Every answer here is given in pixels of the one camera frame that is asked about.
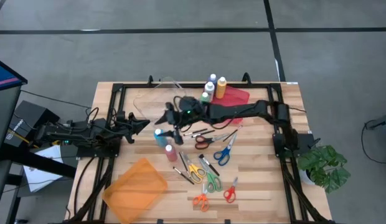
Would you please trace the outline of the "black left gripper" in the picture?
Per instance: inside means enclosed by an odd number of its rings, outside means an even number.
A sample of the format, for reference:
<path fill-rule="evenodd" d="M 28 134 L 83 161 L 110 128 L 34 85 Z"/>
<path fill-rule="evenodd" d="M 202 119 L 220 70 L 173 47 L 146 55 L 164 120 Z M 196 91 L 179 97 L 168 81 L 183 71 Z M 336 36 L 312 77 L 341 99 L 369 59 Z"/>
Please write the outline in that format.
<path fill-rule="evenodd" d="M 133 135 L 140 133 L 149 123 L 148 119 L 134 119 L 132 122 L 126 118 L 125 111 L 119 111 L 115 116 L 116 133 L 124 136 L 130 144 L 134 143 Z"/>

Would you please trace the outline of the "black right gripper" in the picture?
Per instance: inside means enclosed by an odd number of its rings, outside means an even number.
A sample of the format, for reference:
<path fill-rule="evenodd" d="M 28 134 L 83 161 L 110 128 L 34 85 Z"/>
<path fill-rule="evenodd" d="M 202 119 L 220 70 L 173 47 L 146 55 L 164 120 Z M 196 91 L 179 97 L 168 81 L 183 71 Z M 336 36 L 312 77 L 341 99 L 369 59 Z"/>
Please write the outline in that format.
<path fill-rule="evenodd" d="M 155 125 L 167 122 L 174 127 L 174 130 L 163 131 L 158 136 L 173 138 L 176 144 L 182 145 L 184 140 L 180 134 L 181 129 L 203 121 L 207 117 L 209 105 L 209 102 L 201 102 L 191 96 L 175 96 L 174 102 L 166 103 L 166 111 L 155 122 Z"/>

